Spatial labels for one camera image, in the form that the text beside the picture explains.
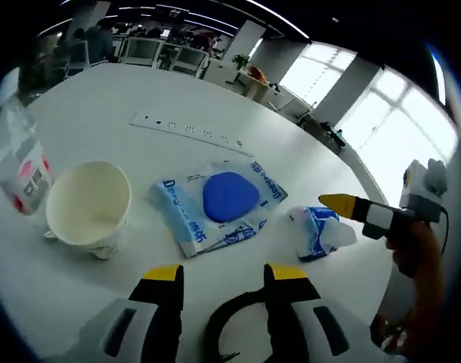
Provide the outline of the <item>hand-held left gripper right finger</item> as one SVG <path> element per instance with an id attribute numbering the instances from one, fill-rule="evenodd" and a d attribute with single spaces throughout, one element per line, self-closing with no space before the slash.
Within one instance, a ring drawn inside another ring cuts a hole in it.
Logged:
<path id="1" fill-rule="evenodd" d="M 294 362 L 384 362 L 369 326 L 340 303 L 321 296 L 305 271 L 292 265 L 264 267 L 271 345 Z"/>

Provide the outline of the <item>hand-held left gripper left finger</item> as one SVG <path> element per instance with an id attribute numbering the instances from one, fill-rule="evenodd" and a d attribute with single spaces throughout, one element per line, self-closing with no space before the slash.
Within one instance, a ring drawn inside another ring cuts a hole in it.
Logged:
<path id="1" fill-rule="evenodd" d="M 65 353 L 46 362 L 174 362 L 182 332 L 184 266 L 147 271 L 126 299 L 90 318 Z"/>

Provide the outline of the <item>person's right hand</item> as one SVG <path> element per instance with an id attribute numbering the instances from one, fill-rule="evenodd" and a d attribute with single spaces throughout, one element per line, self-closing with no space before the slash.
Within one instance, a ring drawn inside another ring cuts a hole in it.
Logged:
<path id="1" fill-rule="evenodd" d="M 420 271 L 438 271 L 441 266 L 440 246 L 428 223 L 412 221 L 400 231 L 389 231 L 386 247 L 399 272 L 408 278 L 415 279 Z"/>

